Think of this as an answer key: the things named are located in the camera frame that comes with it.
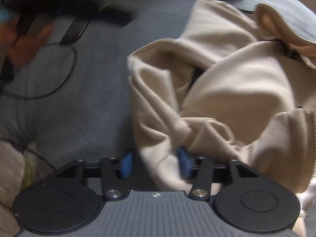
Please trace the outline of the person left hand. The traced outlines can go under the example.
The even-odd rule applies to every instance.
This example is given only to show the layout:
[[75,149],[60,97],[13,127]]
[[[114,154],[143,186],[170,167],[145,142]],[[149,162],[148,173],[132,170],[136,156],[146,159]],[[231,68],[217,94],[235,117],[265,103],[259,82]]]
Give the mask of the person left hand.
[[6,56],[13,66],[20,67],[29,64],[40,48],[48,43],[53,32],[53,25],[45,25],[38,33],[20,37],[17,37],[15,27],[10,31],[12,31],[13,40],[9,41]]

